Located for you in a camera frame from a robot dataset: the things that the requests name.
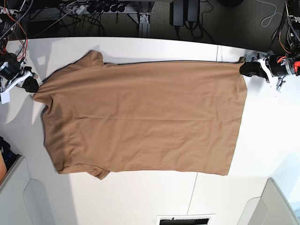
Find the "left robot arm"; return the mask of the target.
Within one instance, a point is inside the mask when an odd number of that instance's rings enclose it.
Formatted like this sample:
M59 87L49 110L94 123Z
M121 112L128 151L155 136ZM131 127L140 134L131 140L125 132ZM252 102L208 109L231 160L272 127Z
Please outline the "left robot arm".
M273 51L259 53L250 62L240 67L240 73L247 77L258 76L265 79L272 89L280 91L287 76L300 75L300 2L286 0L281 22L270 47L278 41L284 55Z

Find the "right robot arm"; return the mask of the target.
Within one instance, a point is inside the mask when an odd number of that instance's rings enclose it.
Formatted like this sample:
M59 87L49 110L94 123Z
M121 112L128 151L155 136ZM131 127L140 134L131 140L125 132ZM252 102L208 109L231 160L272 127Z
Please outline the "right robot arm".
M11 9L5 0L0 7L0 80L7 81L0 85L1 94L9 93L13 87L22 88L27 93L36 93L39 89L38 75L32 72L31 67L25 66L28 37L21 25L21 20L29 13L32 5L33 1L30 1L25 11L15 10ZM16 28L20 28L25 36L24 40L18 40L22 45L18 54L7 51L9 36Z

